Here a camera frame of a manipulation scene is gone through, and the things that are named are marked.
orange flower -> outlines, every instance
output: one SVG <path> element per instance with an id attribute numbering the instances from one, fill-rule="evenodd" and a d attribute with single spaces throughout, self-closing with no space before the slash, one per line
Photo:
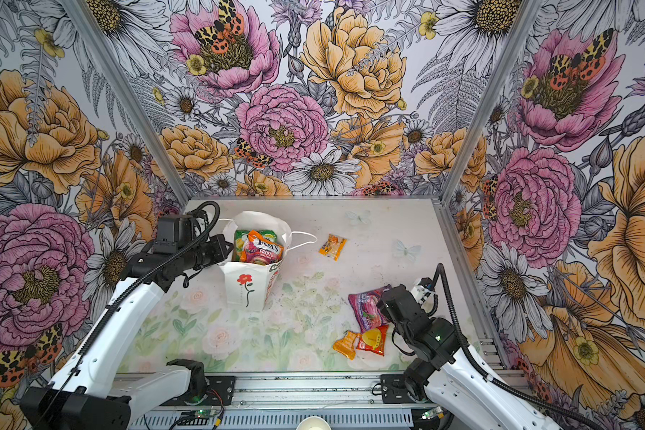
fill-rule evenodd
<path id="1" fill-rule="evenodd" d="M 266 197 L 281 197 L 293 195 L 289 187 L 275 176 L 263 175 L 258 170 L 252 176 L 245 177 L 246 184 L 236 185 L 237 195 L 262 195 Z"/>
<path id="2" fill-rule="evenodd" d="M 331 30 L 320 20 L 308 28 L 301 61 L 316 73 L 311 81 L 330 82 L 335 89 L 334 110 L 338 114 L 378 119 L 402 97 L 406 57 L 395 49 L 393 55 L 383 55 L 369 66 L 360 63 L 372 49 L 386 42 L 384 30 L 369 27 L 361 14 L 337 8 Z"/>
<path id="3" fill-rule="evenodd" d="M 456 214 L 456 229 L 464 245 L 465 254 L 471 268 L 475 271 L 483 257 L 483 227 L 480 212 L 465 209 Z"/>
<path id="4" fill-rule="evenodd" d="M 0 403 L 0 430 L 23 430 L 27 421 L 21 409 L 11 400 Z"/>
<path id="5" fill-rule="evenodd" d="M 228 172 L 234 167 L 227 145 L 213 139 L 198 127 L 192 129 L 186 125 L 177 125 L 163 129 L 160 141 L 181 177 L 186 172 L 193 172 L 208 180 L 216 173 Z M 155 160 L 150 167 L 155 175 L 162 175 Z"/>
<path id="6" fill-rule="evenodd" d="M 337 123 L 330 135 L 341 144 L 353 145 L 347 159 L 360 160 L 361 169 L 355 172 L 357 188 L 382 179 L 392 169 L 390 163 L 396 166 L 401 162 L 401 148 L 409 148 L 401 122 L 388 125 L 387 121 L 378 121 L 372 125 L 368 118 L 357 116 Z"/>
<path id="7" fill-rule="evenodd" d="M 29 120 L 25 82 L 16 70 L 0 73 L 0 186 L 10 183 L 20 169 L 39 172 L 65 194 L 78 185 L 81 176 L 100 167 L 98 132 L 63 87 L 47 82 L 50 95 L 43 119 L 27 142 Z"/>
<path id="8" fill-rule="evenodd" d="M 618 207 L 616 224 L 601 242 L 588 244 L 597 272 L 611 283 L 611 301 L 627 324 L 645 329 L 645 137 L 614 154 L 614 187 L 602 196 Z"/>
<path id="9" fill-rule="evenodd" d="M 133 169 L 120 150 L 114 162 L 106 160 L 104 174 L 85 176 L 82 190 L 76 196 L 79 220 L 95 226 L 107 225 L 117 235 L 124 218 L 136 222 L 136 232 L 145 241 L 153 238 L 155 217 L 148 184 Z"/>
<path id="10" fill-rule="evenodd" d="M 439 175 L 442 172 L 448 172 L 454 165 L 454 160 L 464 144 L 466 128 L 458 129 L 454 133 L 445 132 L 428 139 L 426 144 L 429 151 L 424 150 L 415 156 L 416 172 L 419 174 L 430 173 L 430 175 Z M 485 176 L 485 152 L 487 151 L 487 142 L 484 136 L 478 139 L 478 145 L 473 151 L 473 155 L 468 159 L 468 165 L 465 168 L 461 182 L 471 193 L 475 192 L 480 182 Z"/>
<path id="11" fill-rule="evenodd" d="M 610 291 L 578 262 L 557 262 L 551 281 L 551 294 L 540 300 L 553 329 L 547 339 L 533 332 L 535 339 L 520 344 L 521 352 L 543 380 L 566 393 L 583 385 L 584 407 L 597 408 L 625 390 L 628 403 L 619 416 L 630 417 L 640 408 L 638 395 L 645 394 L 645 362 L 628 350 L 636 347 L 626 328 L 611 324 L 618 308 Z M 596 301 L 577 286 L 593 288 Z M 645 350 L 644 342 L 639 346 Z"/>

metal post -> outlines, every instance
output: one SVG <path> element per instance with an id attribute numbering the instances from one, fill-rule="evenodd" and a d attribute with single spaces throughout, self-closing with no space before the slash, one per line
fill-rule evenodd
<path id="1" fill-rule="evenodd" d="M 490 75 L 490 81 L 488 81 L 488 85 L 480 99 L 478 108 L 475 109 L 473 119 L 468 126 L 464 144 L 461 146 L 461 150 L 454 160 L 454 165 L 449 172 L 447 182 L 439 196 L 439 199 L 443 204 L 449 203 L 449 200 L 456 190 L 456 185 L 459 184 L 461 177 L 464 175 L 468 159 L 473 154 L 473 151 L 478 144 L 478 138 L 482 133 L 485 122 L 487 121 L 488 116 L 490 116 L 492 109 L 497 104 L 499 91 L 503 87 L 505 80 L 507 78 L 511 79 L 511 76 L 509 75 L 511 66 L 516 61 L 516 57 L 519 55 L 519 52 L 521 52 L 521 49 L 523 49 L 525 39 L 527 39 L 541 7 L 542 0 L 524 0 L 519 8 L 519 13 L 511 27 L 512 31 L 509 33 L 509 37 L 506 40 L 501 56 L 497 58 L 497 62 L 492 69 L 492 74 Z"/>
<path id="2" fill-rule="evenodd" d="M 112 54 L 114 48 L 106 43 L 106 37 L 89 10 L 86 0 L 61 1 L 60 4 L 74 23 L 89 54 L 92 54 L 93 58 L 98 62 L 98 66 L 105 79 L 110 82 L 115 95 L 127 109 L 129 117 L 136 125 L 141 138 L 151 151 L 150 153 L 153 154 L 155 162 L 157 162 L 158 167 L 160 167 L 167 179 L 167 183 L 172 188 L 182 207 L 185 206 L 189 200 L 188 191 L 167 152 L 160 144 L 151 120 L 146 115 L 146 111 L 144 111 L 131 85 L 129 85 L 124 70 L 121 68 L 117 58 Z"/>

butterfly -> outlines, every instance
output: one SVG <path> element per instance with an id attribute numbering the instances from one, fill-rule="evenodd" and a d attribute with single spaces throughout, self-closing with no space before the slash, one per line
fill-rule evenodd
<path id="1" fill-rule="evenodd" d="M 237 139 L 234 154 L 239 158 L 244 158 L 253 167 L 268 167 L 274 161 L 272 157 L 265 154 L 259 154 L 248 142 L 242 138 Z"/>
<path id="2" fill-rule="evenodd" d="M 26 350 L 0 352 L 0 388 L 17 385 L 26 372 L 36 373 L 41 366 L 54 362 L 62 351 L 62 324 L 43 332 L 35 345 Z"/>
<path id="3" fill-rule="evenodd" d="M 589 81 L 595 76 L 607 62 L 605 54 L 610 47 L 613 36 L 613 28 L 604 30 L 583 53 L 577 53 L 573 58 L 563 54 L 551 57 L 551 88 L 560 91 L 569 82 L 574 83 L 578 79 Z"/>
<path id="4" fill-rule="evenodd" d="M 415 260 L 418 258 L 418 255 L 420 255 L 421 249 L 422 247 L 420 245 L 411 246 L 410 248 L 407 248 L 406 246 L 404 246 L 404 242 L 400 240 L 395 240 L 394 252 L 392 252 L 392 255 L 396 258 L 406 257 L 408 261 L 410 261 L 411 263 L 415 263 Z"/>
<path id="5" fill-rule="evenodd" d="M 243 34 L 243 15 L 236 11 L 234 0 L 220 0 L 217 5 L 217 16 L 212 27 L 203 27 L 196 30 L 194 37 L 206 49 L 211 49 L 215 54 L 225 54 L 229 44 L 234 42 L 236 36 Z"/>
<path id="6" fill-rule="evenodd" d="M 360 215 L 352 211 L 347 211 L 347 218 L 352 220 L 352 226 L 359 224 L 370 225 L 370 211 L 363 211 Z"/>
<path id="7" fill-rule="evenodd" d="M 497 220 L 497 207 L 495 206 L 495 193 L 497 192 L 497 177 L 488 179 L 483 184 L 483 192 L 485 198 L 483 199 L 483 215 L 486 219 L 493 221 Z"/>

candy package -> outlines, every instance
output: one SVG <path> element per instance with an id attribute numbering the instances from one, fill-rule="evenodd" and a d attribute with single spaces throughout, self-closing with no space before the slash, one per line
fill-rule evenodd
<path id="1" fill-rule="evenodd" d="M 387 339 L 387 328 L 387 325 L 380 325 L 378 328 L 373 328 L 363 333 L 356 349 L 372 351 L 384 356 L 384 342 Z"/>
<path id="2" fill-rule="evenodd" d="M 347 240 L 344 237 L 328 235 L 327 242 L 323 244 L 319 252 L 326 257 L 334 258 L 334 261 L 336 262 L 339 259 L 339 254 L 342 253 L 342 249 L 344 249 L 344 245 L 346 243 Z"/>
<path id="3" fill-rule="evenodd" d="M 254 263 L 266 266 L 282 259 L 284 247 L 276 242 L 267 240 L 256 230 L 251 230 L 243 245 L 242 263 Z"/>
<path id="4" fill-rule="evenodd" d="M 258 230 L 265 239 L 271 242 L 277 242 L 277 235 L 272 230 Z M 234 232 L 234 252 L 232 253 L 232 261 L 240 262 L 241 254 L 243 254 L 243 246 L 248 241 L 249 230 L 237 230 Z"/>
<path id="5" fill-rule="evenodd" d="M 389 321 L 379 313 L 377 303 L 382 293 L 390 288 L 392 287 L 387 285 L 377 290 L 349 295 L 349 304 L 352 305 L 353 313 L 361 327 L 361 333 L 378 328 L 380 325 L 389 324 Z"/>
<path id="6" fill-rule="evenodd" d="M 353 343 L 358 337 L 358 333 L 353 331 L 347 331 L 347 334 L 344 338 L 337 340 L 333 345 L 332 349 L 340 354 L 344 354 L 348 359 L 352 360 L 356 357 L 356 351 L 353 348 Z"/>

orange and black butterfly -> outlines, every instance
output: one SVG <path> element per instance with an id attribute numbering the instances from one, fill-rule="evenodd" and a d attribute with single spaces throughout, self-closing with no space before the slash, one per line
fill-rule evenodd
<path id="1" fill-rule="evenodd" d="M 486 219 L 497 220 L 497 207 L 495 206 L 495 193 L 497 192 L 497 177 L 488 179 L 483 184 L 485 199 L 483 201 L 483 215 Z"/>
<path id="2" fill-rule="evenodd" d="M 243 15 L 236 11 L 234 0 L 220 0 L 217 5 L 217 16 L 213 27 L 203 27 L 194 33 L 194 37 L 206 49 L 215 54 L 225 54 L 236 36 L 243 34 Z"/>
<path id="3" fill-rule="evenodd" d="M 274 161 L 272 157 L 265 154 L 259 154 L 248 142 L 242 138 L 237 139 L 236 147 L 234 148 L 234 154 L 239 158 L 244 158 L 253 167 L 268 167 Z"/>
<path id="4" fill-rule="evenodd" d="M 17 385 L 26 372 L 38 372 L 41 367 L 53 363 L 61 351 L 62 324 L 57 323 L 26 350 L 0 352 L 0 388 Z"/>
<path id="5" fill-rule="evenodd" d="M 562 90 L 569 82 L 576 82 L 578 79 L 589 81 L 607 63 L 605 54 L 610 48 L 611 39 L 614 36 L 614 29 L 604 30 L 595 40 L 583 51 L 572 57 L 568 55 L 555 55 L 551 57 L 550 86 L 553 90 Z"/>

